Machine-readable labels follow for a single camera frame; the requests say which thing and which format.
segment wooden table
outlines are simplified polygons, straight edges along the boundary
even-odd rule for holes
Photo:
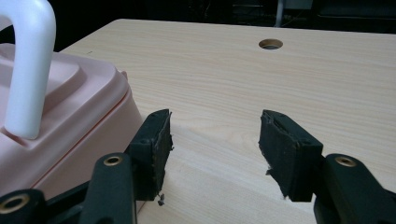
[[[64,52],[127,71],[143,117],[173,112],[165,206],[146,203],[139,223],[315,223],[265,175],[264,108],[396,191],[396,35],[121,20]]]

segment plastic handle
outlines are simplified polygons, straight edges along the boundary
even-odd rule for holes
[[[0,0],[0,19],[14,25],[16,52],[5,128],[35,139],[41,123],[55,42],[55,15],[47,0]]]

